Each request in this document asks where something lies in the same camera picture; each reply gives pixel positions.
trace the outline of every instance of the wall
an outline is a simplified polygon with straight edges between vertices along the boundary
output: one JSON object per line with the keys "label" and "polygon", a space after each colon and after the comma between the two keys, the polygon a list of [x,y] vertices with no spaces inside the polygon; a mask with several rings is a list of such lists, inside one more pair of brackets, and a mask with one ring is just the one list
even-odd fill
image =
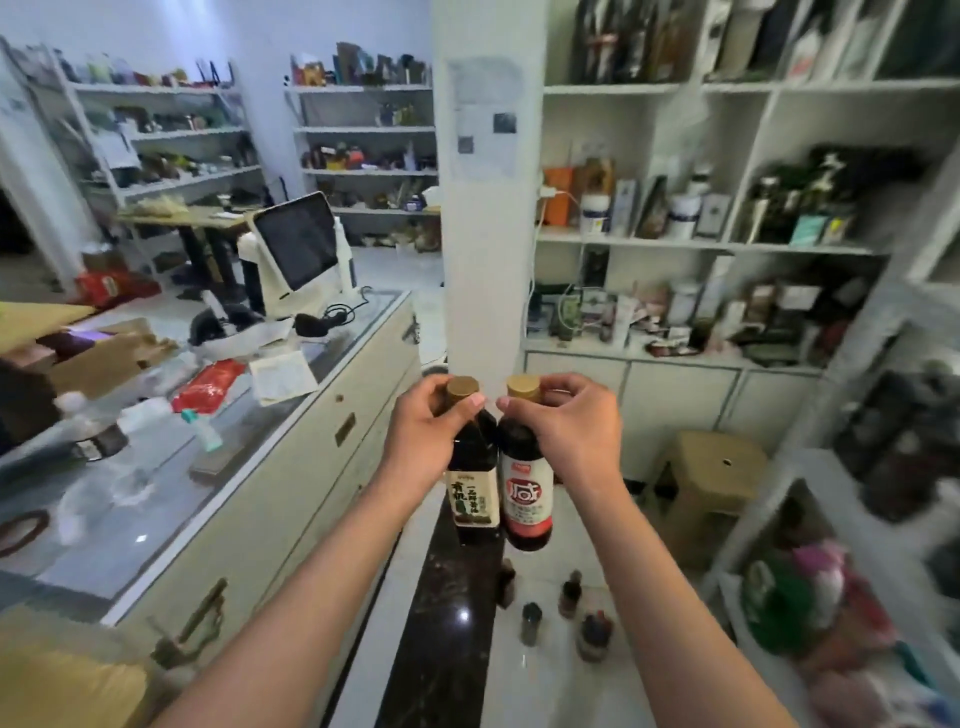
{"label": "wall", "polygon": [[191,78],[197,58],[215,61],[221,78],[233,60],[267,178],[282,175],[292,197],[305,190],[283,93],[290,54],[330,63],[338,40],[393,57],[429,61],[431,51],[428,0],[35,0],[5,8],[0,34],[46,42],[71,61],[105,52],[151,73],[180,66]]}

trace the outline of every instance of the gold bottle cap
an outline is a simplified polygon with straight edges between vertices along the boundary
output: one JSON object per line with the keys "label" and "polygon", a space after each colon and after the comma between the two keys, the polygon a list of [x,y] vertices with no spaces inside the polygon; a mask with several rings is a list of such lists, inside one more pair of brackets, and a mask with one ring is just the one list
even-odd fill
{"label": "gold bottle cap", "polygon": [[446,406],[452,407],[458,401],[465,400],[479,391],[480,382],[472,376],[455,376],[446,383]]}
{"label": "gold bottle cap", "polygon": [[540,378],[536,375],[513,375],[507,377],[507,394],[519,400],[539,403]]}

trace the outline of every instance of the hand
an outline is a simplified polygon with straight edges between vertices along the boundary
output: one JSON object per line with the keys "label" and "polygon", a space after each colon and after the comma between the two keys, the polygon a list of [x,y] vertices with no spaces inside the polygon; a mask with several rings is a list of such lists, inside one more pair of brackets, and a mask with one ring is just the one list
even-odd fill
{"label": "hand", "polygon": [[568,489],[587,483],[622,482],[616,395],[577,374],[540,378],[545,404],[501,397],[497,408],[537,435],[540,451]]}
{"label": "hand", "polygon": [[390,481],[416,506],[444,474],[453,454],[453,438],[483,408],[486,398],[477,392],[444,408],[444,388],[451,375],[425,376],[396,399],[387,442],[374,479]]}

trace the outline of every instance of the small bottle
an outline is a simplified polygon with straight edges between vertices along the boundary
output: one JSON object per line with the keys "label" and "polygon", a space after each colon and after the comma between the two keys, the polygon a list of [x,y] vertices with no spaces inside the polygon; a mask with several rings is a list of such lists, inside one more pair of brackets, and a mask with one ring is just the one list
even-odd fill
{"label": "small bottle", "polygon": [[[540,378],[508,376],[507,393],[540,403]],[[538,551],[553,533],[553,469],[533,430],[510,417],[500,419],[497,442],[507,540],[521,551]]]}
{"label": "small bottle", "polygon": [[[472,376],[455,376],[446,384],[446,406],[452,407],[479,391],[480,383]],[[481,409],[453,440],[453,455],[444,482],[457,535],[464,546],[496,541],[499,537],[496,439],[496,419]]]}

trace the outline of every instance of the red plastic bag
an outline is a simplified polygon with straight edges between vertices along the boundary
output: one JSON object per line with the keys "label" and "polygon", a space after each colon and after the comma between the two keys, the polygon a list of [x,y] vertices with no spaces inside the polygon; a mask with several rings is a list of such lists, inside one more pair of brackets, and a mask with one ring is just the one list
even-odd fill
{"label": "red plastic bag", "polygon": [[224,403],[230,385],[247,369],[236,359],[224,359],[204,367],[170,405],[174,412],[192,409],[198,415],[212,415]]}

